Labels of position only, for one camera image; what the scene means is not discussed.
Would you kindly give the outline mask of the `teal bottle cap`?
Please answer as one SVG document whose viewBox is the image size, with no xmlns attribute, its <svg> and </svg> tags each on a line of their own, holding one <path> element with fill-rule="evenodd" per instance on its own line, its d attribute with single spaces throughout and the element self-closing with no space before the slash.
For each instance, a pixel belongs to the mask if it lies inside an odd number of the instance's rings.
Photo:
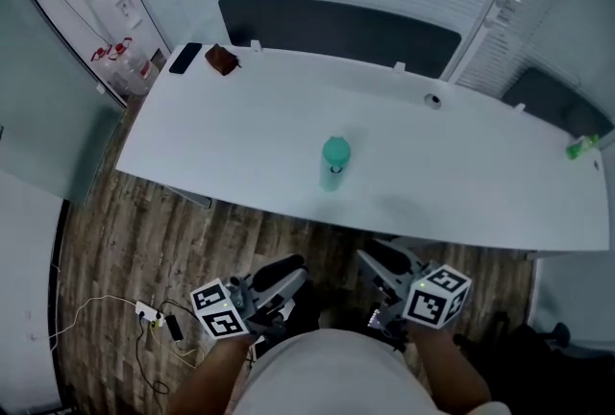
<svg viewBox="0 0 615 415">
<path fill-rule="evenodd" d="M 352 150 L 343 136 L 331 136 L 323 145 L 322 161 L 328 172 L 341 173 L 348 165 Z"/>
</svg>

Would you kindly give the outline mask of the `frosted glass door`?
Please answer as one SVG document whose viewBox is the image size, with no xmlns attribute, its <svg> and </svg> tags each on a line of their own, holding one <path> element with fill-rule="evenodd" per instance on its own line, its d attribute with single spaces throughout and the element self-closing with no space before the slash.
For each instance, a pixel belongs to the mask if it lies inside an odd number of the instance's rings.
<svg viewBox="0 0 615 415">
<path fill-rule="evenodd" d="M 0 0 L 0 169 L 74 204 L 123 108 L 37 0 Z"/>
</svg>

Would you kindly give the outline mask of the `black power adapter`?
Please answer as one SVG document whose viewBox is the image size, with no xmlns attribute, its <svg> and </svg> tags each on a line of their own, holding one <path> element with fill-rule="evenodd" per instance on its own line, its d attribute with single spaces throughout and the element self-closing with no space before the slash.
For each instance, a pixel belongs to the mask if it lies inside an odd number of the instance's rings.
<svg viewBox="0 0 615 415">
<path fill-rule="evenodd" d="M 174 342 L 181 342 L 184 340 L 184 335 L 181 327 L 176 319 L 176 316 L 173 314 L 169 314 L 165 317 L 165 325 L 168 328 L 168 331 Z"/>
</svg>

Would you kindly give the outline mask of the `black office chair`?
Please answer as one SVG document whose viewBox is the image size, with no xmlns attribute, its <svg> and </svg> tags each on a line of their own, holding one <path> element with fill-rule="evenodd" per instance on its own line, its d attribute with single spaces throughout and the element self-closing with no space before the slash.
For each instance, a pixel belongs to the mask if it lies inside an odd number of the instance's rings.
<svg viewBox="0 0 615 415">
<path fill-rule="evenodd" d="M 615 415 L 615 354 L 564 349 L 522 325 L 494 356 L 492 394 L 511 415 Z"/>
</svg>

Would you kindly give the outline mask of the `long dark desk partition panel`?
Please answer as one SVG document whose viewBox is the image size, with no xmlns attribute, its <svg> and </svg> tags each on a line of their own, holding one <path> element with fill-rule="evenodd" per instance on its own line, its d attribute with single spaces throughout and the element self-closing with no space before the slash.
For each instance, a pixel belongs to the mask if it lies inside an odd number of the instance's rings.
<svg viewBox="0 0 615 415">
<path fill-rule="evenodd" d="M 391 12 L 318 0 L 219 0 L 231 44 L 331 56 L 441 77 L 461 42 L 452 30 Z"/>
</svg>

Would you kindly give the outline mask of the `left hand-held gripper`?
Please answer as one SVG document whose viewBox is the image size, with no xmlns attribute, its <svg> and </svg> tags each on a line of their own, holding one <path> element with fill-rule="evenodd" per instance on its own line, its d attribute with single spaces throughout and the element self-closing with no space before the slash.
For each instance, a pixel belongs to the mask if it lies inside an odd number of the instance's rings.
<svg viewBox="0 0 615 415">
<path fill-rule="evenodd" d="M 211 281 L 193 290 L 190 299 L 212 339 L 250 334 L 269 341 L 285 332 L 282 310 L 307 279 L 304 258 L 289 255 L 254 275 Z"/>
</svg>

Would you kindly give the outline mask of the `brown leather pouch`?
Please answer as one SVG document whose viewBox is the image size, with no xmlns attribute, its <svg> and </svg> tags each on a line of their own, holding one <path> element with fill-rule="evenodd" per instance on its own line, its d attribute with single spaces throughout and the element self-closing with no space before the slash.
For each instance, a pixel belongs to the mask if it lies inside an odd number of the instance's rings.
<svg viewBox="0 0 615 415">
<path fill-rule="evenodd" d="M 219 44 L 212 45 L 205 53 L 209 65 L 220 75 L 227 76 L 240 67 L 238 57 Z"/>
</svg>

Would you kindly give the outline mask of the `white power strip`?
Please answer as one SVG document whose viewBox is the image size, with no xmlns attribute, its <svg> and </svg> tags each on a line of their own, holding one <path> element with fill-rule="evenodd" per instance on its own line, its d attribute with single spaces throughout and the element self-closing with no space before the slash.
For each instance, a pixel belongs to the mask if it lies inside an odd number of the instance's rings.
<svg viewBox="0 0 615 415">
<path fill-rule="evenodd" d="M 162 328 L 164 326 L 164 314 L 153 306 L 147 305 L 142 301 L 137 301 L 135 303 L 135 314 L 150 324 L 154 324 L 157 328 Z"/>
</svg>

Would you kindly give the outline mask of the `green metal bottle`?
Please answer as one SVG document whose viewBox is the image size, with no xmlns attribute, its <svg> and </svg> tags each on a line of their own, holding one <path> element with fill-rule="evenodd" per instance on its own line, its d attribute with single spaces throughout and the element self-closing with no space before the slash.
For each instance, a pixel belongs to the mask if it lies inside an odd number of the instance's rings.
<svg viewBox="0 0 615 415">
<path fill-rule="evenodd" d="M 344 181 L 346 166 L 335 166 L 328 163 L 325 159 L 321 160 L 320 165 L 320 187 L 327 192 L 336 191 Z"/>
</svg>

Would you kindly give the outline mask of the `white water dispenser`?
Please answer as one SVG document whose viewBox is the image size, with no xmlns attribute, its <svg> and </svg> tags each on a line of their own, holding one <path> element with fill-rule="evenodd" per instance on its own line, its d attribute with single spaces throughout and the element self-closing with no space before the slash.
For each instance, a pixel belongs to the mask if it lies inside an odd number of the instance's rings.
<svg viewBox="0 0 615 415">
<path fill-rule="evenodd" d="M 149 59 L 159 51 L 160 41 L 136 0 L 89 0 L 89 5 L 115 43 L 131 38 Z"/>
</svg>

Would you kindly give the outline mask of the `person's right forearm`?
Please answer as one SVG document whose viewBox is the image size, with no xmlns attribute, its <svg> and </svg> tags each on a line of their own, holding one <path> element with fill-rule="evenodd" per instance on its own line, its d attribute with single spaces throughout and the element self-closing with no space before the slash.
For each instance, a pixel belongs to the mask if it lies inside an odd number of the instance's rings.
<svg viewBox="0 0 615 415">
<path fill-rule="evenodd" d="M 492 401 L 486 381 L 446 329 L 414 323 L 407 329 L 423 363 L 433 400 L 441 411 L 466 415 Z"/>
</svg>

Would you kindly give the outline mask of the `person's white shirt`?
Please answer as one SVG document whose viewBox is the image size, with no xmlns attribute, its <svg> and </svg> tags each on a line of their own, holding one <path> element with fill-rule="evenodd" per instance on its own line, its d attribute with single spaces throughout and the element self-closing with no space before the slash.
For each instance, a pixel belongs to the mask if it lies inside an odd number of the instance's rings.
<svg viewBox="0 0 615 415">
<path fill-rule="evenodd" d="M 324 329 L 261 358 L 234 415 L 451 415 L 435 404 L 404 357 L 373 338 Z M 511 415 L 492 399 L 466 415 Z"/>
</svg>

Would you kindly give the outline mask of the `short dark desk partition panel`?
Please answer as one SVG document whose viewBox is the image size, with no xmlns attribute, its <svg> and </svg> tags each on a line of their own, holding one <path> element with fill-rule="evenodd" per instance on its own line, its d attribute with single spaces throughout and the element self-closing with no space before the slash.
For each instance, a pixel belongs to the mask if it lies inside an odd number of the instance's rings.
<svg viewBox="0 0 615 415">
<path fill-rule="evenodd" d="M 507 89 L 502 101 L 512 107 L 525 105 L 525 111 L 575 138 L 597 135 L 602 138 L 615 125 L 579 93 L 556 77 L 536 67 L 526 69 Z"/>
</svg>

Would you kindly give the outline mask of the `person's dark trouser legs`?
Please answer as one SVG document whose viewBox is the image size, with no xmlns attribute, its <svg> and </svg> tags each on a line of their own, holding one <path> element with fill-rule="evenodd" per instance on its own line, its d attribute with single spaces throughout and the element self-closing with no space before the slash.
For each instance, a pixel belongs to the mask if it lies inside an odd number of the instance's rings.
<svg viewBox="0 0 615 415">
<path fill-rule="evenodd" d="M 292 298 L 295 306 L 285 320 L 285 332 L 279 343 L 301 334 L 334 329 L 367 336 L 402 354 L 406 352 L 407 336 L 391 339 L 379 330 L 370 328 L 368 314 L 349 303 L 349 299 L 347 290 L 336 290 L 332 296 L 323 296 L 313 282 L 306 282 Z"/>
</svg>

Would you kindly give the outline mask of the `green plastic bottle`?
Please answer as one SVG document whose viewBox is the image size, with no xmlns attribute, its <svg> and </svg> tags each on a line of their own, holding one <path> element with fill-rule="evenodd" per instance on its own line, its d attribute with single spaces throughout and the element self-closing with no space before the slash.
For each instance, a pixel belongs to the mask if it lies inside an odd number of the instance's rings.
<svg viewBox="0 0 615 415">
<path fill-rule="evenodd" d="M 597 134 L 583 135 L 566 148 L 566 155 L 569 160 L 575 160 L 582 154 L 594 148 L 600 138 Z"/>
</svg>

